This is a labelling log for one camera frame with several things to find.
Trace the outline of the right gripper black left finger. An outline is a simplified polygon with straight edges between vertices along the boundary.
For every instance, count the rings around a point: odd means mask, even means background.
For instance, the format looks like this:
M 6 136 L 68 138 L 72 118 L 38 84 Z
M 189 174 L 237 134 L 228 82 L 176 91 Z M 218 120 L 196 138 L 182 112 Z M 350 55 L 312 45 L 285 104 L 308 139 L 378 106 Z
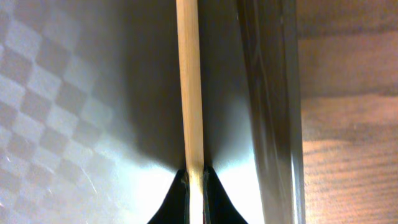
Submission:
M 189 224 L 190 189 L 185 170 L 178 170 L 162 205 L 148 224 Z

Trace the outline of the wooden chopstick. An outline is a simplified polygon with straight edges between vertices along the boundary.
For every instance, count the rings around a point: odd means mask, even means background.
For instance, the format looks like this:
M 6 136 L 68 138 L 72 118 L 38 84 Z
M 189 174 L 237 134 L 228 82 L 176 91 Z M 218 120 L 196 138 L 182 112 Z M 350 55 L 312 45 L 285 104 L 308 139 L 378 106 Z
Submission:
M 185 158 L 190 188 L 189 223 L 203 224 L 203 116 L 198 1 L 177 0 L 178 56 Z

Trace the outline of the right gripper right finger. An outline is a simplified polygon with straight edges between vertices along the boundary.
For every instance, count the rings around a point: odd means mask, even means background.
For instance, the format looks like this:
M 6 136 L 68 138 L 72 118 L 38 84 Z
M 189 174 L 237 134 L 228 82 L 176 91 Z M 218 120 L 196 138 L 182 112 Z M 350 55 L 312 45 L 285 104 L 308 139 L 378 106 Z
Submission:
M 231 203 L 214 168 L 206 166 L 203 173 L 204 223 L 247 224 Z

